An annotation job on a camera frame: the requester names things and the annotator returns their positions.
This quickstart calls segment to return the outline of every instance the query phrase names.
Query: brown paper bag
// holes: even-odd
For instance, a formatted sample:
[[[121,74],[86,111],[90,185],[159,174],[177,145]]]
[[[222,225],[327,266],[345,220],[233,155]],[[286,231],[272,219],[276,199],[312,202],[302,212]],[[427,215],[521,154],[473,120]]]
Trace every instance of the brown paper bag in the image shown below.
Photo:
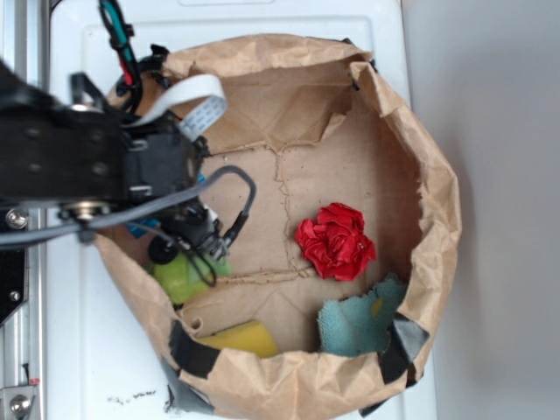
[[[150,337],[175,403],[225,417],[328,419],[376,405],[418,381],[452,287],[461,232],[458,183],[422,124],[353,45],[288,35],[235,38],[168,56],[172,81],[221,77],[229,108],[205,136],[202,171],[239,165],[257,199],[231,248],[234,275],[175,312],[158,283],[111,240],[97,246]],[[161,95],[145,80],[142,109]],[[174,111],[185,115],[188,106]],[[202,200],[231,224],[244,185]],[[298,224],[342,202],[364,213],[378,252],[350,283],[323,280],[293,241]],[[123,244],[122,236],[116,239]],[[356,358],[316,353],[327,299],[370,290],[389,272],[409,283],[389,349]],[[261,360],[197,337],[260,319],[282,351]]]

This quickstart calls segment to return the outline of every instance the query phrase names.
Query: white ribbon cable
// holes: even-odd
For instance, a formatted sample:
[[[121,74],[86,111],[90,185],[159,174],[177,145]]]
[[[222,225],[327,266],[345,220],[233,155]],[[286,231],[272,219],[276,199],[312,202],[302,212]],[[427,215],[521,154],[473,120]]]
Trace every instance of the white ribbon cable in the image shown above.
[[[194,141],[218,121],[228,108],[220,79],[212,74],[200,74],[173,85],[157,99],[142,118],[127,127],[139,127],[151,123],[175,105],[204,97],[208,99],[193,109],[178,124],[189,140]]]

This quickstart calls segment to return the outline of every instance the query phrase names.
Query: gray cable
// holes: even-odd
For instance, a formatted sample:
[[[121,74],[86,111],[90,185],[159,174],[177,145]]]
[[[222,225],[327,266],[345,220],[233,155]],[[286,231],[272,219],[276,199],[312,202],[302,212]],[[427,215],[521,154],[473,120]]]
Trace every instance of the gray cable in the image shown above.
[[[160,199],[154,199],[153,201],[148,201],[140,206],[133,207],[129,210],[124,210],[118,213],[108,214],[106,216],[97,217],[89,222],[88,228],[93,230],[109,228],[114,225],[121,225],[128,221],[134,221],[137,219],[142,219],[145,216],[154,214],[160,210],[167,207],[175,206],[184,201],[191,200],[203,191],[214,184],[219,178],[228,173],[234,173],[241,177],[249,187],[249,195],[245,207],[243,208],[243,215],[249,215],[249,209],[253,205],[256,195],[256,184],[255,181],[241,168],[237,166],[223,166],[212,175],[210,175],[205,181],[188,188],[186,190],[175,192],[174,194],[166,195]],[[21,248],[25,246],[35,245],[39,242],[48,241],[62,235],[68,235],[77,233],[82,230],[84,226],[80,223],[72,222],[56,227],[46,227],[43,229],[29,230],[26,232],[9,232],[5,234],[0,234],[0,249],[7,248]]]
[[[188,201],[195,197],[198,197],[203,191],[214,184],[219,178],[228,173],[235,173],[236,175],[239,175],[248,184],[249,196],[242,213],[243,215],[249,215],[249,209],[253,205],[253,201],[255,200],[256,195],[255,181],[253,181],[253,179],[243,169],[237,166],[229,165],[222,166],[220,169],[210,175],[205,181],[202,181],[201,183],[191,188],[180,192],[175,192],[174,194],[166,195],[165,197],[162,197],[160,199],[148,201],[147,203],[136,206],[129,210],[97,217],[89,222],[89,226],[92,229],[96,230],[108,228],[114,225],[121,225],[123,223],[126,223],[127,221],[142,219],[150,214],[154,214],[155,212],[163,210],[164,208],[172,207],[184,201]]]

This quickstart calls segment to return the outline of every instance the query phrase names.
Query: artificial rose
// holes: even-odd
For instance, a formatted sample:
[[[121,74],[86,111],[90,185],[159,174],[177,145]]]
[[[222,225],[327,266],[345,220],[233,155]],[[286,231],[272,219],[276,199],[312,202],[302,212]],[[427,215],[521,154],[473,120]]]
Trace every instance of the artificial rose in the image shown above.
[[[375,260],[375,245],[364,235],[361,212],[340,203],[321,207],[317,222],[305,219],[296,232],[304,258],[323,278],[351,282]]]

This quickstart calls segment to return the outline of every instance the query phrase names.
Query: yellow block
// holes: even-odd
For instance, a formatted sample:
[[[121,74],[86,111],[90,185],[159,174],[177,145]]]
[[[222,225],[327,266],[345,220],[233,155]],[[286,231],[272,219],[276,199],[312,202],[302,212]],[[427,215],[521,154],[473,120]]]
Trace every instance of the yellow block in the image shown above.
[[[217,332],[208,337],[199,338],[203,344],[214,348],[235,348],[251,352],[264,359],[278,354],[277,343],[270,336],[261,321],[249,321]]]

